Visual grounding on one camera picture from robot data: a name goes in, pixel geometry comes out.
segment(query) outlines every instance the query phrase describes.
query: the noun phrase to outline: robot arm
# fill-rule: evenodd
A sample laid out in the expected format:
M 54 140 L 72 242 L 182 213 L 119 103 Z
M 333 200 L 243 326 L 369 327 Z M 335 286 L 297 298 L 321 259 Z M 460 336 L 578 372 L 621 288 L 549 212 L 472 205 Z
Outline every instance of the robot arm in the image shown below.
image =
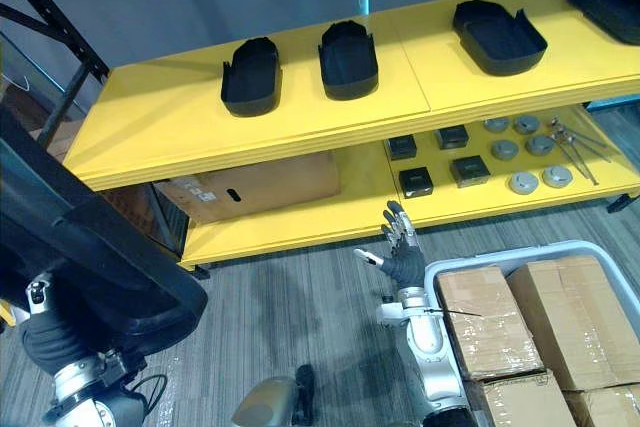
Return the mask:
M 44 421 L 57 427 L 141 426 L 149 403 L 124 385 L 144 368 L 144 360 L 127 365 L 117 352 L 91 351 L 59 311 L 50 273 L 38 275 L 26 294 L 31 315 L 21 325 L 22 345 L 55 384 L 55 405 Z
M 416 407 L 424 417 L 423 425 L 474 426 L 442 311 L 425 296 L 426 260 L 415 228 L 400 204 L 391 201 L 387 206 L 390 212 L 385 211 L 384 217 L 389 227 L 383 226 L 382 231 L 391 244 L 391 257 L 354 251 L 398 283 L 397 302 L 380 305 L 377 320 L 395 328 L 396 348 L 407 379 L 420 386 Z

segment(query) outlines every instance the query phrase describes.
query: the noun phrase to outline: cardboard box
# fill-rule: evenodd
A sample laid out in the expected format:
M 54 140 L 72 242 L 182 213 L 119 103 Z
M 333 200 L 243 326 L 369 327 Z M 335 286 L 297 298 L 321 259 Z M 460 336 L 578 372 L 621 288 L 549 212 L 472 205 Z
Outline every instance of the cardboard box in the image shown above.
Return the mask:
M 530 262 L 507 282 L 563 390 L 640 382 L 640 344 L 597 259 Z
M 438 276 L 440 292 L 460 357 L 472 380 L 542 370 L 543 364 L 499 267 Z
M 580 427 L 640 427 L 640 385 L 565 393 Z
M 60 123 L 49 147 L 47 147 L 47 152 L 54 156 L 58 162 L 62 163 L 64 160 L 69 148 L 71 147 L 73 139 L 76 138 L 76 135 L 82 126 L 82 122 L 84 122 L 84 120 L 72 120 Z M 37 139 L 41 130 L 42 129 L 32 130 L 29 134 L 34 139 Z
M 473 410 L 494 427 L 575 427 L 551 371 L 465 386 Z
M 156 228 L 156 217 L 144 185 L 127 185 L 98 192 L 120 215 L 147 237 L 164 244 Z
M 318 152 L 176 177 L 156 186 L 193 220 L 207 223 L 336 195 L 340 177 L 331 152 Z

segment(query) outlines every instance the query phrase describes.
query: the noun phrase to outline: yellow shelf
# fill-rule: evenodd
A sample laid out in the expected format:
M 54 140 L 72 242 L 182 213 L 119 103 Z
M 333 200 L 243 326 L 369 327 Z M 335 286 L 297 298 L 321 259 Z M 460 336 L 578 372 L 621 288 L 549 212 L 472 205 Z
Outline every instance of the yellow shelf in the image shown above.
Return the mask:
M 461 122 L 542 110 L 637 92 L 640 47 L 620 43 L 566 0 L 486 0 L 525 13 L 549 46 L 533 69 L 499 77 L 467 54 L 451 22 L 456 5 L 442 0 L 390 11 L 430 112 L 424 127 L 446 114 Z
M 102 190 L 378 140 L 428 107 L 388 20 L 355 20 L 376 41 L 372 94 L 326 97 L 318 42 L 330 24 L 269 35 L 280 53 L 282 90 L 277 108 L 259 117 L 234 117 L 220 100 L 222 62 L 243 41 L 128 65 L 111 73 L 65 166 Z
M 545 124 L 557 115 L 563 123 L 576 131 L 600 139 L 610 146 L 602 150 L 610 156 L 611 163 L 578 147 L 599 185 L 594 186 L 590 180 L 584 178 L 557 147 L 543 157 L 529 154 L 525 149 L 528 136 L 518 134 L 512 127 L 503 133 L 492 134 L 483 127 L 482 122 L 467 124 L 470 137 L 468 145 L 463 149 L 451 150 L 439 150 L 434 133 L 425 132 L 414 136 L 418 147 L 416 158 L 391 162 L 393 178 L 399 192 L 401 190 L 397 181 L 398 172 L 413 167 L 426 166 L 435 185 L 430 196 L 401 199 L 416 226 L 426 227 L 520 212 L 614 194 L 633 193 L 640 189 L 640 174 L 582 107 L 545 110 L 535 115 Z M 546 127 L 541 127 L 538 131 L 541 134 L 548 132 L 550 130 Z M 498 139 L 509 139 L 518 144 L 520 152 L 515 159 L 501 161 L 491 155 L 491 143 Z M 486 184 L 459 189 L 449 170 L 451 160 L 478 154 L 482 156 L 492 174 L 489 181 Z M 542 181 L 542 171 L 555 164 L 564 165 L 573 174 L 573 181 L 562 189 L 549 187 Z M 529 171 L 538 177 L 539 186 L 532 194 L 519 195 L 509 188 L 511 176 L 518 171 Z
M 613 194 L 640 194 L 640 174 L 584 109 L 570 106 L 536 115 L 543 121 L 557 115 L 578 132 L 610 146 L 607 151 L 611 163 L 584 155 L 600 182 L 598 186 L 582 177 L 560 150 L 545 157 L 535 157 L 524 148 L 526 136 L 512 128 L 502 134 L 492 134 L 481 122 L 475 122 L 467 125 L 471 140 L 463 149 L 439 150 L 433 132 L 415 135 L 418 155 L 413 159 L 390 162 L 383 142 L 339 149 L 335 152 L 343 188 L 339 196 L 212 224 L 192 223 L 181 265 L 189 268 L 199 263 L 378 233 L 383 222 L 381 211 L 390 199 L 399 199 L 416 225 L 422 227 Z M 516 159 L 503 162 L 491 156 L 491 142 L 502 138 L 520 145 Z M 482 155 L 493 174 L 491 179 L 483 185 L 458 189 L 449 171 L 450 161 L 477 154 Z M 572 171 L 574 180 L 569 186 L 554 189 L 542 182 L 542 170 L 553 164 L 563 164 Z M 398 172 L 422 166 L 429 170 L 435 185 L 434 193 L 404 199 L 398 194 L 401 193 L 399 185 L 394 186 Z M 519 170 L 534 172 L 540 178 L 540 185 L 533 194 L 518 195 L 509 189 L 511 174 Z
M 353 101 L 322 88 L 317 44 L 329 24 L 269 35 L 282 94 L 261 117 L 233 117 L 220 101 L 222 62 L 242 41 L 118 67 L 65 165 L 102 190 L 640 91 L 640 48 L 610 39 L 565 0 L 493 0 L 524 7 L 549 48 L 529 72 L 484 74 L 451 30 L 461 1 L 356 18 L 373 32 L 380 79 Z
M 341 176 L 340 194 L 211 224 L 191 222 L 181 265 L 188 267 L 378 232 L 384 205 L 388 200 L 399 200 L 383 144 L 338 149 L 334 157 Z
M 11 313 L 11 305 L 6 300 L 0 299 L 0 318 L 4 319 L 9 327 L 16 325 L 16 319 Z

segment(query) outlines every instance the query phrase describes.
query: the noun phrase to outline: black tray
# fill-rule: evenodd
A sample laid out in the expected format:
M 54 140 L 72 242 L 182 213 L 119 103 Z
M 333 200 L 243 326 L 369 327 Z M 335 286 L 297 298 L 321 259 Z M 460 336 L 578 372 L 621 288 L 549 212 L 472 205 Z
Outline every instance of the black tray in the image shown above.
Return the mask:
M 512 17 L 500 4 L 470 0 L 458 4 L 453 28 L 475 62 L 487 73 L 513 75 L 542 58 L 547 41 L 521 9 Z
M 616 39 L 640 45 L 640 0 L 568 0 Z
M 253 117 L 273 110 L 280 98 L 282 70 L 276 45 L 266 37 L 247 40 L 223 64 L 220 97 L 229 111 Z
M 378 61 L 373 35 L 348 20 L 332 24 L 318 46 L 324 91 L 337 100 L 367 95 L 378 85 Z

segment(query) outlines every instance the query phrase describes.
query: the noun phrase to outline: cable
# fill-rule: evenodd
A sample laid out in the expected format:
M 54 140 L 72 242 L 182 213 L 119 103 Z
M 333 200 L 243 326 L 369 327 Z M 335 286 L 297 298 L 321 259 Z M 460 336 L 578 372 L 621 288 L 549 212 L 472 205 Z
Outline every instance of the cable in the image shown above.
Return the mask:
M 153 409 L 156 408 L 156 406 L 158 405 L 158 402 L 160 402 L 160 399 L 162 398 L 162 394 L 164 394 L 164 391 L 167 388 L 167 384 L 169 383 L 169 377 L 167 377 L 165 374 L 150 375 L 149 377 L 145 377 L 144 379 L 142 379 L 140 382 L 138 382 L 136 385 L 134 385 L 130 389 L 131 392 L 135 392 L 143 384 L 146 384 L 147 382 L 150 382 L 150 381 L 152 381 L 154 379 L 155 379 L 156 383 L 153 386 L 153 390 L 151 391 L 151 395 L 147 399 L 147 405 L 145 405 L 145 413 L 144 413 L 145 417 L 147 417 L 153 411 Z

